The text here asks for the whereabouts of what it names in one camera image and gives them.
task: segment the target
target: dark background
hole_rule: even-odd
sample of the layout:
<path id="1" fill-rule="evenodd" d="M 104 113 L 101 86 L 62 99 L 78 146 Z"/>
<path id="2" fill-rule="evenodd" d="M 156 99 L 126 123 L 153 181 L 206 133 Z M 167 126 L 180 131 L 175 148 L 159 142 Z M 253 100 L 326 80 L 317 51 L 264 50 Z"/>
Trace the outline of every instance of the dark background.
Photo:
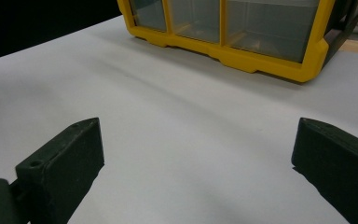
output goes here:
<path id="1" fill-rule="evenodd" d="M 116 0 L 0 1 L 0 57 L 120 14 Z"/>

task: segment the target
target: yellow frame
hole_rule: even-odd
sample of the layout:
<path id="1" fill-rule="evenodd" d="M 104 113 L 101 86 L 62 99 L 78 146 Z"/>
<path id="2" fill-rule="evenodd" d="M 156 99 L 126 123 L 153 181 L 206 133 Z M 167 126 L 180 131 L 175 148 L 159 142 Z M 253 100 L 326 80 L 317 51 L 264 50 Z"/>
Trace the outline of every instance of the yellow frame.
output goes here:
<path id="1" fill-rule="evenodd" d="M 333 10 L 335 0 L 321 0 L 310 32 L 310 39 L 303 63 L 295 63 L 242 49 L 226 46 L 226 0 L 220 0 L 220 43 L 208 43 L 176 35 L 172 31 L 168 0 L 162 0 L 167 26 L 166 32 L 159 32 L 136 26 L 132 16 L 130 0 L 117 0 L 130 34 L 144 38 L 149 43 L 160 47 L 180 47 L 207 54 L 219 60 L 223 65 L 240 69 L 248 73 L 266 72 L 275 76 L 298 82 L 309 81 L 321 72 L 327 55 L 328 44 L 324 32 Z"/>

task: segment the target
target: white table surface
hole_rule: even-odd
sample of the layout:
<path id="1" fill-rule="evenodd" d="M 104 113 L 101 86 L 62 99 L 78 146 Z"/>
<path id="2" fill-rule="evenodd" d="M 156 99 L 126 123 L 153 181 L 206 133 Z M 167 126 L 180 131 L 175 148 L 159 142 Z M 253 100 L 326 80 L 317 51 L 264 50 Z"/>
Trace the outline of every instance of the white table surface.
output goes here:
<path id="1" fill-rule="evenodd" d="M 358 54 L 298 85 L 128 34 L 122 17 L 0 58 L 0 177 L 99 117 L 105 166 L 70 223 L 347 223 L 291 155 L 300 117 L 358 136 Z"/>

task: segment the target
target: yellow plastic bin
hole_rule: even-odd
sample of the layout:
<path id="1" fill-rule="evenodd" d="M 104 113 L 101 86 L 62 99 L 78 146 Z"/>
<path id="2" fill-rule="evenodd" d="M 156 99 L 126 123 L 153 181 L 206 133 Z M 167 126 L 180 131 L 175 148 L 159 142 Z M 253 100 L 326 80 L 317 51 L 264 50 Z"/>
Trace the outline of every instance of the yellow plastic bin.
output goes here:
<path id="1" fill-rule="evenodd" d="M 132 35 L 305 82 L 358 22 L 358 0 L 117 0 Z"/>

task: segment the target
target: clear plastic panel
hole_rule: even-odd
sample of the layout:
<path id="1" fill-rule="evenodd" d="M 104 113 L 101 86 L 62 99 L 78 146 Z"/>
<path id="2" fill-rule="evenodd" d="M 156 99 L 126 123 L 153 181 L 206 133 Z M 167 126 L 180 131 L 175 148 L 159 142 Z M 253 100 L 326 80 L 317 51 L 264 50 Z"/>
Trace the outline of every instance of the clear plastic panel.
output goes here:
<path id="1" fill-rule="evenodd" d="M 227 44 L 301 63 L 318 3 L 319 0 L 227 0 Z"/>
<path id="2" fill-rule="evenodd" d="M 220 40 L 219 0 L 168 0 L 177 35 L 207 42 Z"/>
<path id="3" fill-rule="evenodd" d="M 161 0 L 131 0 L 131 9 L 137 26 L 167 31 Z"/>

